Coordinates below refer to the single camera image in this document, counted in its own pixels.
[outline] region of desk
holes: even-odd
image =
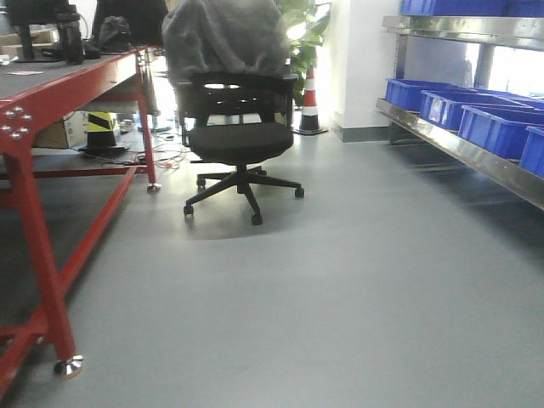
[[[146,118],[146,81],[150,78],[149,51],[86,60],[83,65],[60,63],[12,64],[0,67],[0,155],[9,187],[0,190],[0,207],[18,210],[31,257],[41,304],[19,326],[0,327],[0,400],[24,359],[36,343],[52,343],[58,357],[55,372],[63,378],[77,375],[82,356],[65,308],[65,295],[128,191],[133,177],[145,173],[148,192],[157,192],[150,131],[142,121],[146,165],[34,172],[31,154],[36,132],[93,100],[137,101]],[[32,76],[6,75],[9,71],[44,71]],[[118,174],[121,181],[105,203],[76,250],[59,270],[52,250],[36,178]]]

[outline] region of blue plastic bin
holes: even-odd
[[[508,91],[495,91],[493,89],[485,89],[485,88],[470,88],[474,91],[478,92],[479,94],[488,94],[488,95],[495,95],[495,96],[503,96],[505,98],[523,98],[523,96],[518,95],[516,93],[511,93]]]
[[[505,15],[511,17],[544,17],[544,1],[508,0]]]
[[[519,102],[520,104],[532,106],[533,108],[539,111],[544,111],[544,99],[535,99],[535,98],[529,98],[529,97],[508,98],[508,99]]]
[[[514,100],[484,93],[422,91],[422,110],[419,116],[448,130],[459,130],[463,105],[483,107],[511,107],[531,111],[534,108]]]
[[[544,126],[544,113],[537,110],[462,108],[465,113],[459,136],[505,159],[521,158],[529,136],[528,126]]]
[[[529,136],[519,165],[525,170],[544,177],[544,128],[527,127]]]
[[[404,0],[402,15],[489,15],[505,13],[507,0]]]
[[[459,91],[466,88],[447,82],[419,81],[415,79],[389,78],[385,100],[407,111],[418,112],[422,107],[422,91],[424,90],[449,90]]]

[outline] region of metal shelf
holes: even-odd
[[[378,99],[376,107],[397,125],[486,174],[501,186],[544,210],[544,178],[524,170],[516,163],[495,156],[452,132],[434,126],[385,99]]]
[[[544,51],[544,19],[519,17],[386,16],[386,32]]]

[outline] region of potted plant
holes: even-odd
[[[308,69],[317,66],[316,48],[323,45],[323,33],[329,24],[330,3],[315,0],[276,0],[287,25],[291,42],[291,67],[298,76],[294,99],[303,104],[304,78]]]

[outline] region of gray jacket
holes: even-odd
[[[289,42],[274,0],[181,0],[162,36],[172,82],[211,71],[286,73]]]

